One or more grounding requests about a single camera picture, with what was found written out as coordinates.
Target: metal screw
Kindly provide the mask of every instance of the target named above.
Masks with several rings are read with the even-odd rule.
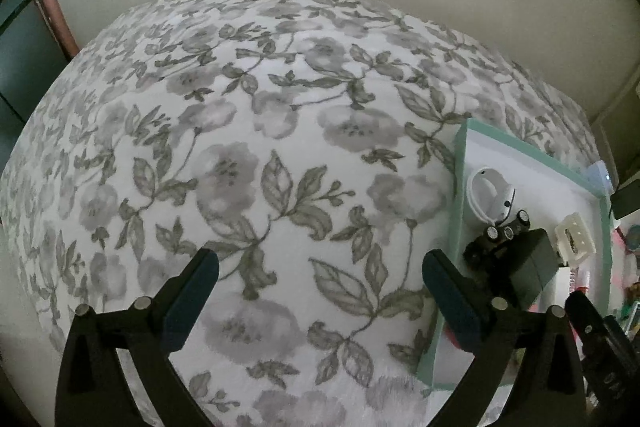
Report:
[[[89,306],[89,304],[78,304],[78,306],[76,307],[76,315],[78,317],[82,317],[83,315],[86,315],[90,309],[91,306]]]
[[[551,306],[551,312],[552,312],[556,317],[558,317],[559,319],[561,319],[562,317],[564,317],[564,310],[563,310],[560,306],[558,306],[558,305],[556,305],[556,304],[554,304],[553,306]]]
[[[147,297],[146,295],[138,297],[133,301],[133,307],[137,310],[146,310],[149,306],[151,306],[151,297]]]
[[[491,299],[491,306],[493,306],[496,310],[500,310],[501,312],[503,312],[509,307],[509,303],[502,297],[494,297],[493,299]]]

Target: bed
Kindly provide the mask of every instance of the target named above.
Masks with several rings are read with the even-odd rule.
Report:
[[[171,361],[214,425],[421,426],[444,399],[412,377],[435,312],[420,263],[446,245],[470,116],[570,168],[598,159],[563,93],[386,4],[160,0],[49,89],[0,216],[59,351],[78,304],[152,296],[204,246],[220,281]]]

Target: white plastic part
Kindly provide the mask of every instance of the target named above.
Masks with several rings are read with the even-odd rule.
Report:
[[[482,167],[472,172],[465,188],[466,203],[478,224],[495,227],[511,214],[515,188],[496,169]]]
[[[577,267],[588,256],[596,253],[593,237],[578,212],[566,216],[561,221],[556,227],[556,237],[558,251],[571,268]]]

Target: pink object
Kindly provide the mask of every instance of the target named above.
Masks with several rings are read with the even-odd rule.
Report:
[[[75,57],[78,55],[80,48],[78,47],[74,36],[71,34],[69,26],[66,25],[65,16],[62,15],[62,9],[60,8],[58,0],[41,1],[47,23],[65,52],[65,55],[69,59]]]

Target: gray flower print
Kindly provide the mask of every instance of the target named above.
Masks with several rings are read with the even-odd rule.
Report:
[[[66,176],[60,183],[60,201],[58,202],[58,215],[66,219],[71,214],[76,200],[76,184],[73,176]]]
[[[224,127],[234,119],[236,110],[235,104],[224,98],[190,105],[178,117],[178,125],[172,130],[173,147],[187,130],[198,129],[201,133]]]
[[[289,21],[285,20],[276,26],[276,33],[308,32],[322,29],[322,25],[315,21]]]
[[[485,94],[477,94],[474,98],[478,102],[478,107],[472,110],[474,117],[498,129],[504,127],[504,111],[498,102]]]
[[[106,227],[118,213],[118,193],[111,185],[89,185],[80,198],[80,224],[90,232]]]
[[[230,21],[233,19],[237,19],[244,15],[244,12],[247,11],[248,8],[253,6],[255,1],[246,0],[236,4],[230,4],[229,6],[225,6],[220,9],[220,18],[223,21]]]
[[[446,204],[440,184],[427,180],[423,174],[401,178],[397,174],[376,174],[367,189],[376,210],[385,216],[414,219],[425,223]]]
[[[127,84],[118,84],[117,86],[109,86],[104,92],[100,95],[99,103],[109,103],[116,100],[121,95],[127,92]],[[79,102],[76,102],[76,113],[82,115],[84,113],[84,100],[80,99]]]
[[[318,123],[324,139],[351,152],[377,146],[395,147],[404,130],[400,124],[379,109],[355,110],[347,105],[323,109]]]
[[[127,113],[127,107],[122,102],[108,105],[102,111],[94,134],[96,146],[104,149],[111,148],[111,139],[123,129]]]
[[[254,409],[262,417],[260,427],[340,427],[347,414],[337,398],[321,391],[307,391],[300,397],[262,391]]]
[[[482,87],[496,85],[496,76],[498,73],[491,70],[481,70],[480,68],[471,68],[471,72],[474,74],[478,84]]]
[[[190,30],[182,39],[182,47],[185,50],[197,50],[211,42],[218,34],[218,28],[213,24]]]
[[[136,82],[136,91],[143,92],[149,89],[149,87],[155,86],[160,80],[162,80],[160,71],[152,71],[151,73],[145,73]]]
[[[364,19],[341,19],[338,17],[333,19],[332,23],[334,23],[334,26],[341,30],[345,35],[355,39],[366,37],[369,33],[369,30],[365,26]]]
[[[220,74],[220,68],[217,67],[198,68],[174,74],[167,78],[166,90],[179,95],[189,94],[201,87],[209,87],[217,74]]]
[[[276,140],[289,136],[298,124],[298,112],[291,108],[296,93],[258,91],[252,100],[254,129]]]
[[[533,117],[545,116],[549,111],[545,105],[540,101],[539,97],[530,92],[519,90],[520,92],[515,95],[516,103],[518,107],[526,114]]]
[[[38,265],[43,277],[50,278],[53,267],[56,263],[56,231],[50,223],[45,223],[44,236],[40,244],[40,254]]]
[[[376,411],[376,427],[422,427],[427,414],[423,388],[414,377],[380,377],[366,391],[367,405]]]
[[[425,50],[431,47],[429,41],[415,32],[401,32],[398,30],[385,32],[389,44],[400,46],[408,50]]]
[[[127,269],[118,254],[106,256],[96,252],[89,265],[91,283],[96,293],[107,299],[121,299],[127,292]]]
[[[147,257],[138,265],[138,284],[145,295],[154,296],[169,277],[175,277],[191,260],[188,255],[168,255],[162,263]]]
[[[111,64],[112,65],[109,66],[109,69],[102,76],[106,83],[123,79],[123,77],[126,76],[127,70],[129,70],[133,64],[133,60],[131,60],[131,58],[114,60]]]
[[[454,66],[449,66],[448,64],[441,64],[439,62],[434,62],[430,58],[424,58],[418,64],[421,70],[425,73],[434,76],[438,80],[442,82],[446,82],[451,86],[458,86],[466,81],[466,76],[464,71],[459,70]]]
[[[239,293],[216,298],[201,320],[209,349],[240,364],[282,360],[306,341],[288,308],[264,299],[247,301]]]
[[[316,71],[339,72],[347,61],[343,45],[330,37],[307,39],[305,47],[306,63]]]
[[[230,217],[254,204],[255,169],[258,157],[246,143],[212,145],[193,162],[191,172],[198,180],[198,205],[214,215]]]
[[[302,10],[302,5],[297,2],[283,2],[276,3],[270,8],[260,10],[258,12],[258,15],[262,15],[264,17],[274,17],[277,19],[297,15],[300,13],[300,10]]]

